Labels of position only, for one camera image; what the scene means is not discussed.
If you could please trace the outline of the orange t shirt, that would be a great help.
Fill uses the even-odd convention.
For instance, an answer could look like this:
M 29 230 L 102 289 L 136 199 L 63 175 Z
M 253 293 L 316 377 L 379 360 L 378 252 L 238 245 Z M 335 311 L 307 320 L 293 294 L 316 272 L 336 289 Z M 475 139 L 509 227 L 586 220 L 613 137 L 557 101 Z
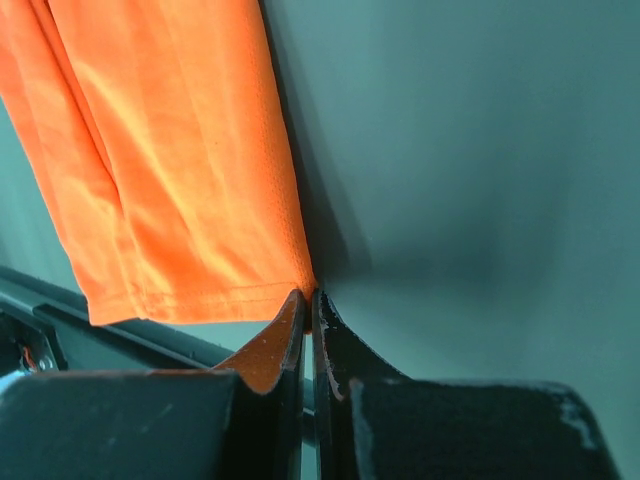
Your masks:
M 312 294 L 257 2 L 5 1 L 1 96 L 91 323 L 266 321 Z

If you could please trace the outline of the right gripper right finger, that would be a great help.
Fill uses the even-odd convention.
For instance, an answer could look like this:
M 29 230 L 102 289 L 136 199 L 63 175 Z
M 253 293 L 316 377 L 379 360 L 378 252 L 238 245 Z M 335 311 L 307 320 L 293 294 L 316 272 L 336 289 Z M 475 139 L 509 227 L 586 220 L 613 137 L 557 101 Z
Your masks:
M 414 380 L 312 302 L 323 479 L 616 479 L 598 422 L 552 382 Z

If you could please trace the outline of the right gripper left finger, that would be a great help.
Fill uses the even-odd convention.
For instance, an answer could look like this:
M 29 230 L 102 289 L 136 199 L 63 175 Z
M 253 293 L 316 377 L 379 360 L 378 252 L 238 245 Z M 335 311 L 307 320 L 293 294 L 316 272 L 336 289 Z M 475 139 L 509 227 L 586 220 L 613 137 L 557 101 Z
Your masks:
M 306 302 L 201 369 L 49 371 L 1 394 L 5 479 L 296 479 Z

